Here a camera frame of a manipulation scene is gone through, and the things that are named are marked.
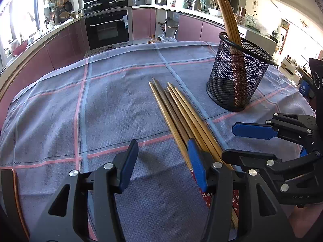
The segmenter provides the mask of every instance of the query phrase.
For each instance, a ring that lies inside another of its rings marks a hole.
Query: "built-in oven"
[[[85,18],[91,53],[132,44],[131,12],[128,17],[128,11],[109,10]]]

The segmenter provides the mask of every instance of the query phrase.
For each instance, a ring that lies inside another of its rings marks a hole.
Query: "mesh pen holder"
[[[245,109],[255,92],[272,57],[259,46],[241,38],[242,46],[220,33],[220,46],[214,61],[206,91],[222,108],[238,112]]]

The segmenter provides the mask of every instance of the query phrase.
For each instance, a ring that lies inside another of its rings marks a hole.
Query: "oven handle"
[[[112,22],[117,22],[117,21],[123,21],[123,18],[121,18],[121,19],[119,19],[119,20],[113,20],[113,21],[109,21],[109,22],[104,22],[104,23],[91,24],[90,26],[91,26],[91,27],[94,27],[94,26],[97,26],[97,25],[100,25],[100,24],[112,23]]]

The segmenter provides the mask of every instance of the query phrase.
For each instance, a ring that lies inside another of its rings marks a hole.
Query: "pink cabinet door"
[[[13,98],[26,86],[36,82],[45,74],[54,71],[46,48],[42,48],[20,71],[17,77],[10,84],[0,102],[0,128],[7,116],[8,107]]]
[[[80,49],[74,50],[69,28],[63,29],[46,45],[46,49],[55,70],[78,61],[75,50],[79,52]]]
[[[201,38],[202,25],[202,20],[180,15],[177,41],[199,41]]]
[[[145,39],[155,34],[156,10],[134,9],[132,10],[133,39]]]
[[[225,32],[225,29],[203,22],[200,41],[220,43],[219,33]]]

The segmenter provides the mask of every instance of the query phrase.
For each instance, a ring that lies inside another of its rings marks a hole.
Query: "metal pin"
[[[272,159],[267,160],[267,166],[273,166],[274,161]]]
[[[112,164],[112,163],[106,163],[106,164],[104,164],[104,166],[103,166],[105,169],[111,169],[111,168],[113,168],[114,167],[114,165]]]
[[[69,173],[70,176],[77,176],[78,175],[78,171],[77,170],[72,170],[70,173]]]
[[[213,167],[214,168],[221,168],[222,167],[222,163],[220,163],[220,162],[214,162],[213,163]]]
[[[252,175],[252,176],[257,175],[257,171],[256,171],[256,170],[254,170],[254,169],[250,169],[250,170],[248,171],[248,173],[249,173],[249,175]]]
[[[287,192],[287,191],[288,191],[288,189],[289,189],[289,185],[288,185],[288,184],[286,184],[286,183],[283,183],[283,184],[282,184],[282,187],[281,187],[281,190],[282,190],[283,192]]]

